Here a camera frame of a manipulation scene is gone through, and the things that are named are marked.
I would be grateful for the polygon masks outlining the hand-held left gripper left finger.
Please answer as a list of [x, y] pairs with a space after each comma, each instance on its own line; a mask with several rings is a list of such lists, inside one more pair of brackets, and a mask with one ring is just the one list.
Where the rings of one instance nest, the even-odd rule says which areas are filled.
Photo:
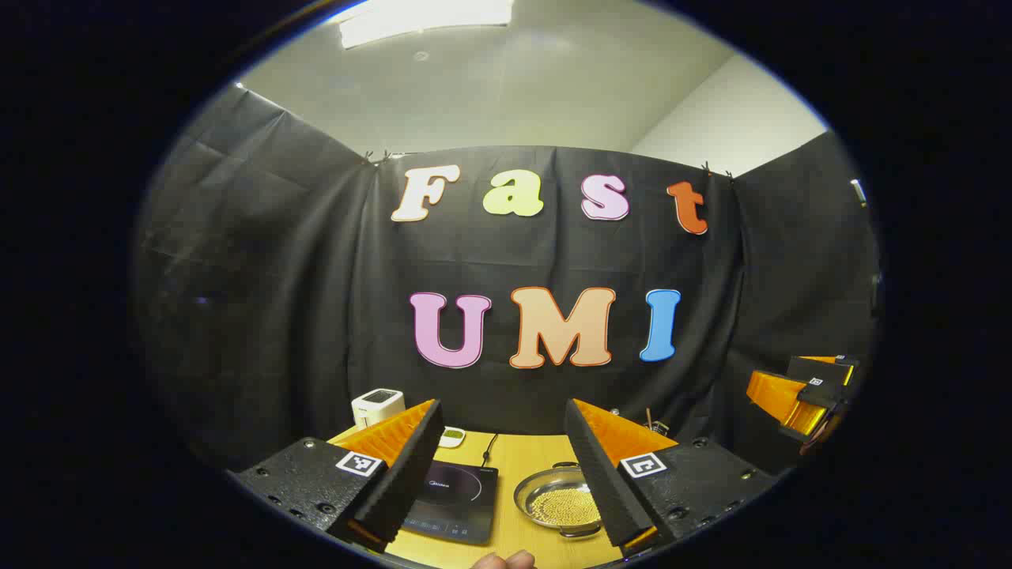
[[338, 443], [304, 437], [232, 476], [279, 514], [382, 553], [423, 487], [444, 433], [430, 399]]

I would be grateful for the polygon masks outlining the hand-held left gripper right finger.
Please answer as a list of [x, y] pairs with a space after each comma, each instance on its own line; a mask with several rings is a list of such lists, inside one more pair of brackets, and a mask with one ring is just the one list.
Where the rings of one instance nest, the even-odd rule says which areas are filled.
[[777, 482], [708, 437], [676, 442], [578, 399], [567, 400], [564, 424], [605, 533], [625, 557], [713, 527]]

